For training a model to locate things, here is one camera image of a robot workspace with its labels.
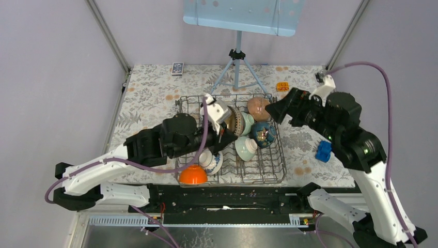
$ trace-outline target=wall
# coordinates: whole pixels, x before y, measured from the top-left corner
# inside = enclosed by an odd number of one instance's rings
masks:
[[[236,31],[184,23],[183,0],[96,2],[131,65],[225,65],[236,46]],[[243,33],[242,51],[252,64],[325,65],[360,2],[307,0],[294,36]]]
[[[62,247],[55,164],[98,156],[123,71],[85,1],[0,3],[0,246]]]
[[[374,62],[387,72],[393,93],[392,179],[411,220],[436,247],[438,208],[438,17],[435,0],[372,1],[338,65]],[[339,90],[363,107],[362,126],[387,147],[386,90],[378,71],[363,66],[334,74]]]

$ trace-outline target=orange object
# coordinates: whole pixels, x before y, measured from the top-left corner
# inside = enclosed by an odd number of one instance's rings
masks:
[[[190,165],[179,175],[179,182],[185,184],[201,184],[207,180],[207,173],[197,164]]]
[[[277,83],[277,91],[289,91],[289,83],[288,82]]]

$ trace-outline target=wire basket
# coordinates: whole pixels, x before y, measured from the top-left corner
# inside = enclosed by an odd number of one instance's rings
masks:
[[[253,97],[262,97],[273,103],[276,97],[271,94],[238,94],[238,95],[213,95],[220,98],[229,106],[234,106],[242,112],[248,113],[246,103]],[[196,119],[198,127],[202,126],[199,116],[199,109],[202,104],[203,96],[183,96],[176,101],[178,113],[187,113]],[[236,152],[234,142],[229,144],[222,154],[224,162],[218,173],[208,176],[208,182],[197,185],[183,184],[182,187],[205,187],[205,186],[224,186],[224,185],[243,185],[243,184],[269,184],[281,183],[286,176],[285,158],[281,145],[280,132],[278,125],[271,118],[268,120],[277,131],[277,138],[264,149],[257,149],[257,154],[248,162],[243,161]],[[190,162],[195,152],[183,155],[176,159],[175,167],[179,168]],[[178,181],[180,173],[175,173]]]

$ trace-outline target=table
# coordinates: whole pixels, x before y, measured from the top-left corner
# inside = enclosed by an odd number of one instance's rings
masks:
[[[186,65],[183,76],[171,76],[171,65],[136,65],[126,89],[121,110],[113,132],[110,150],[142,129],[152,128],[163,119],[173,117],[177,112],[175,100],[181,96],[202,95],[210,92],[215,80],[224,66]],[[286,92],[277,92],[276,84],[287,81],[290,87],[313,91],[318,83],[314,73],[322,66],[254,66],[269,93],[279,99]],[[234,71],[230,69],[223,80],[233,83]],[[240,85],[253,83],[254,77],[247,67],[240,68]],[[219,85],[214,92],[219,95],[262,93],[258,86],[235,90],[230,86]],[[341,162],[332,154],[327,163],[315,159],[317,146],[325,140],[308,127],[294,128],[288,125],[286,117],[279,126],[283,143],[287,175],[281,184],[269,186],[302,187],[315,182],[322,187],[354,187],[354,180]],[[175,161],[168,160],[166,165],[157,168],[175,168]],[[135,171],[120,176],[112,182],[117,183],[155,183],[178,184],[174,174]]]

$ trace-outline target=blue object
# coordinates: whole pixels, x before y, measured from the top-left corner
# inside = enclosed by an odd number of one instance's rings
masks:
[[[188,24],[292,36],[305,0],[184,0]]]
[[[267,148],[277,138],[277,130],[269,122],[256,122],[251,127],[250,137],[256,141],[260,148]]]
[[[332,143],[327,141],[321,141],[318,146],[315,158],[321,160],[324,163],[330,159],[330,152],[332,152]]]

